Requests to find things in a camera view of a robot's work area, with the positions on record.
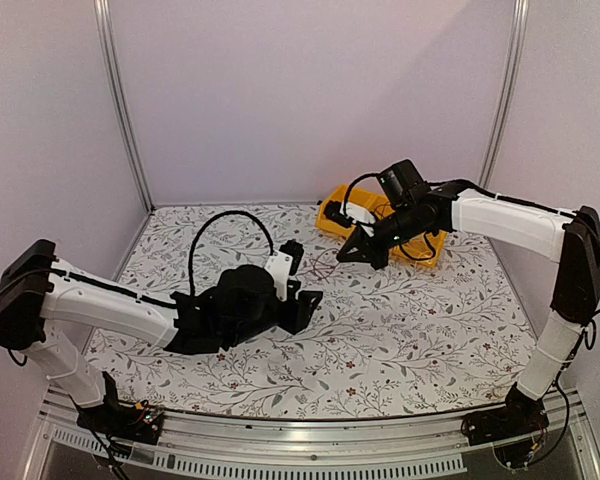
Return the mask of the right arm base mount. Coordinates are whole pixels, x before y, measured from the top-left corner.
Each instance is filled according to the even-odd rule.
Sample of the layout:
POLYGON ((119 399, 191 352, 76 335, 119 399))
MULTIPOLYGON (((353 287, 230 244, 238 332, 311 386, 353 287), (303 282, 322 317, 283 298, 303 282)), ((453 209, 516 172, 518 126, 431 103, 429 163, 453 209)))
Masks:
POLYGON ((528 398, 514 385, 503 406, 466 414, 460 431, 471 446, 503 441, 493 450, 496 460, 506 468, 521 469, 544 446, 548 426, 543 400, 528 398))

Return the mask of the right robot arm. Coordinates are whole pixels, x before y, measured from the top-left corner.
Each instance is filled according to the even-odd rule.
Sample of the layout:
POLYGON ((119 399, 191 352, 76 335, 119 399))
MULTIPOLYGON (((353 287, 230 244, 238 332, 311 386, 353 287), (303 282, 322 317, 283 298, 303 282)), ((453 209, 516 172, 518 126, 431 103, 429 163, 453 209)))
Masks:
POLYGON ((425 181, 408 159, 374 174, 392 213, 376 219, 347 199, 329 201, 327 219, 353 231, 340 262, 382 269, 389 252, 421 234, 462 232, 502 241, 557 263, 550 314, 515 390, 523 397, 503 407, 497 427, 517 436, 532 424, 540 400, 576 351, 586 327, 600 314, 600 219, 595 209, 547 207, 496 194, 473 182, 425 181))

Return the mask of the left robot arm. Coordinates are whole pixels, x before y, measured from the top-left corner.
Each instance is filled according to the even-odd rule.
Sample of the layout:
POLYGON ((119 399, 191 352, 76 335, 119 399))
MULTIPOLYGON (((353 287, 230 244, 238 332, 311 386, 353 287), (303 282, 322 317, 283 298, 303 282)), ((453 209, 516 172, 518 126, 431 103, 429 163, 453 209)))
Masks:
POLYGON ((228 351, 278 327, 295 335, 322 301, 293 279, 303 254, 274 251, 264 266, 223 271, 200 294, 152 294, 93 276, 58 258, 48 240, 34 242, 0 278, 0 347, 33 360, 49 382, 88 410, 108 434, 128 426, 115 385, 59 330, 72 322, 135 337, 160 350, 193 356, 228 351))

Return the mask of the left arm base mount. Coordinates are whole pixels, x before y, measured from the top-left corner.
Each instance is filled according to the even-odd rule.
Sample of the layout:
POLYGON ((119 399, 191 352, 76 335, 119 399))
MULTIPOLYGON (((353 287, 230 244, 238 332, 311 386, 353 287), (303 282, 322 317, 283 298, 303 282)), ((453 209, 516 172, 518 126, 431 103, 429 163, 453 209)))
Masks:
POLYGON ((77 408, 80 427, 108 437, 156 445, 162 432, 165 409, 142 400, 133 405, 121 403, 114 379, 102 373, 105 392, 102 402, 77 408))

